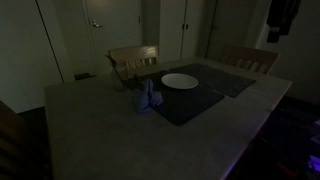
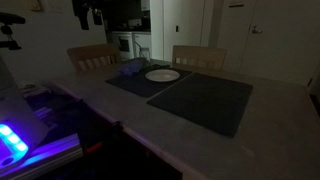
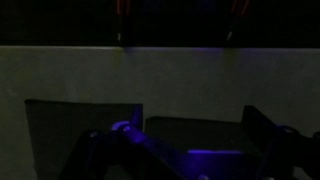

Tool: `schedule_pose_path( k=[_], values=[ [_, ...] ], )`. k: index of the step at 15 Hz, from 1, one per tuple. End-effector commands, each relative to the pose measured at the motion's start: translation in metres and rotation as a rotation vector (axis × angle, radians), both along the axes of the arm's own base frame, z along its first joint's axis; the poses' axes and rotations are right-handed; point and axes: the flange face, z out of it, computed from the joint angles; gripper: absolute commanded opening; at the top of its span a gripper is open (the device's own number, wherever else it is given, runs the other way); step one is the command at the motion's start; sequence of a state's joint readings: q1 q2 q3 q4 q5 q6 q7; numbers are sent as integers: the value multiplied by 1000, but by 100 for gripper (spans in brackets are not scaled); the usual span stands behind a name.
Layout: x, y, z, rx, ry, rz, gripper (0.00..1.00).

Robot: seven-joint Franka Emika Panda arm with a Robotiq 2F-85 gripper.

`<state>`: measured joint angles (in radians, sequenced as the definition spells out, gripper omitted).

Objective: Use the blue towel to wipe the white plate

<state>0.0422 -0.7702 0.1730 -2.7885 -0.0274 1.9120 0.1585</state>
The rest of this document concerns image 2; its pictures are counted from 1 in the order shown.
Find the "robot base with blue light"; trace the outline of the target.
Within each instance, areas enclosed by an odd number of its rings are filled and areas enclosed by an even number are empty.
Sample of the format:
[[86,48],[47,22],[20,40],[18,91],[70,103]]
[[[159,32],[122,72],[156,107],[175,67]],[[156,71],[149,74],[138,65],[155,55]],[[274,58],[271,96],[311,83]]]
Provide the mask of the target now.
[[0,169],[4,171],[25,159],[47,133],[48,127],[36,116],[0,60]]

